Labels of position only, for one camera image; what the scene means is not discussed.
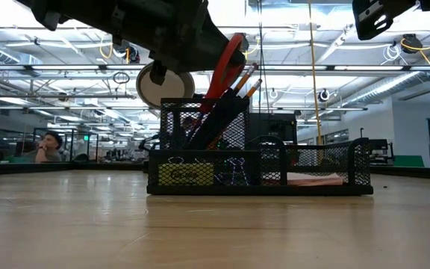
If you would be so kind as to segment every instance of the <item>white wall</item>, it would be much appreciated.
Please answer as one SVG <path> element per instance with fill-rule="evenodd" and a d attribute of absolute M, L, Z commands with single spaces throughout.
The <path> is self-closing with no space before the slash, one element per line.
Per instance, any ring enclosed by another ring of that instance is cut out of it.
<path fill-rule="evenodd" d="M 371 139 L 388 139 L 394 142 L 393 109 L 391 98 L 382 100 L 380 105 L 368 105 L 368 111 L 350 111 L 343 115 L 340 122 L 322 122 L 321 135 L 348 129 L 349 139 L 361 136 L 360 128 L 364 128 L 363 137 Z M 299 131 L 298 141 L 314 138 L 317 140 L 317 128 Z"/>
<path fill-rule="evenodd" d="M 394 102 L 395 155 L 421 155 L 430 167 L 430 103 Z"/>

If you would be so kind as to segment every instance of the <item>ceiling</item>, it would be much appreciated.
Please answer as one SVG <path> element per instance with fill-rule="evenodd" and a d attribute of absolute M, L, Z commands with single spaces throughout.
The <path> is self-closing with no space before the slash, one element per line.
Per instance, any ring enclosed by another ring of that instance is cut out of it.
<path fill-rule="evenodd" d="M 301 4 L 266 5 L 264 7 L 261 18 L 264 26 L 263 48 L 266 65 L 311 65 L 308 6 L 303 4 L 306 1 L 293 2 Z M 352 26 L 355 21 L 351 5 L 348 4 L 350 2 L 339 0 L 330 1 L 329 4 L 326 4 L 327 2 L 324 1 L 325 4 L 314 5 L 313 21 L 317 25 L 314 32 L 316 64 L 425 64 L 419 53 L 408 55 L 404 52 L 398 53 L 396 49 L 389 47 L 392 46 L 394 40 L 399 42 L 403 34 L 416 34 L 425 47 L 430 46 L 430 12 L 409 10 L 396 19 L 389 31 L 372 40 L 360 41 Z M 227 37 L 236 32 L 247 34 L 251 45 L 247 56 L 248 62 L 259 63 L 261 50 L 257 43 L 257 38 L 259 38 L 257 11 L 246 6 L 245 0 L 213 0 L 209 3 L 209 11 L 214 23 Z M 333 43 L 337 43 L 334 49 L 328 49 Z M 125 64 L 125 57 L 117 57 L 110 51 L 110 45 L 110 35 L 73 20 L 60 25 L 57 31 L 50 32 L 36 22 L 31 12 L 22 5 L 12 0 L 0 0 L 0 47 L 6 49 L 8 53 L 32 55 L 40 60 L 40 64 Z M 151 59 L 148 58 L 148 51 L 141 47 L 137 49 L 140 53 L 141 64 L 151 62 Z M 69 103 L 73 105 L 89 102 L 110 107 L 144 106 L 137 98 L 135 88 L 137 71 L 128 73 L 131 80 L 125 86 L 120 87 L 118 93 L 127 93 L 134 97 L 132 99 L 90 99 L 90 96 L 95 94 L 114 94 L 113 90 L 118 85 L 110 79 L 113 75 L 112 72 L 54 71 L 45 72 L 48 75 L 46 79 L 21 77 L 17 73 L 8 75 L 6 72 L 0 72 L 0 81 L 8 83 L 5 85 L 6 87 L 0 85 L 0 91 L 9 94 L 27 92 L 32 80 L 34 83 L 32 87 L 33 89 L 38 88 L 39 94 L 66 92 L 81 96 L 79 100 L 69 100 Z M 335 93 L 332 98 L 341 100 L 386 76 L 375 72 L 364 74 L 350 72 L 322 74 L 316 78 L 317 89 L 327 89 Z M 211 72 L 194 73 L 193 78 L 196 91 L 199 93 L 206 92 L 210 84 Z M 255 74 L 248 85 L 253 84 L 257 78 L 258 74 Z M 313 77 L 310 73 L 292 75 L 289 72 L 269 72 L 266 88 L 271 92 L 270 98 L 268 98 L 268 103 L 271 105 L 310 107 L 314 104 Z M 31 102 L 35 105 L 45 106 L 68 105 L 68 102 L 61 102 L 57 99 L 32 99 Z M 267 99 L 263 98 L 262 102 L 266 105 Z M 13 104 L 0 100 L 0 105 Z M 158 121 L 157 117 L 148 111 L 115 112 L 136 123 L 146 120 L 152 124 Z M 82 112 L 80 116 L 84 116 L 84 119 L 93 119 L 93 115 L 89 111 Z"/>

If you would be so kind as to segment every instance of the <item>wooden table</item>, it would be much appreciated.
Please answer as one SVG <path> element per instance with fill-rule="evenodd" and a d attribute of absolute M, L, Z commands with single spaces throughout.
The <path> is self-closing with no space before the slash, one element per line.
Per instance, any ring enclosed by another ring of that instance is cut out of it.
<path fill-rule="evenodd" d="M 373 197 L 148 197 L 140 172 L 0 176 L 0 268 L 430 268 L 430 180 L 373 185 Z"/>

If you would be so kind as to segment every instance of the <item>black mesh desk organizer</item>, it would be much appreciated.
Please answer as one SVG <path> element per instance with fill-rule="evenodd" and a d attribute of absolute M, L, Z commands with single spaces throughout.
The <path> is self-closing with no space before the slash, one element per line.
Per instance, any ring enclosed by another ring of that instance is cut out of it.
<path fill-rule="evenodd" d="M 249 117 L 245 111 L 220 134 L 211 150 L 182 150 L 189 131 L 177 131 L 179 127 L 174 127 L 174 118 L 175 124 L 180 124 L 184 118 L 199 117 L 198 107 L 202 102 L 222 101 L 163 99 L 161 149 L 149 153 L 149 194 L 358 196 L 373 193 L 368 138 L 326 146 L 285 146 L 273 136 L 248 141 Z M 292 186 L 288 185 L 288 173 L 337 174 L 343 184 Z"/>

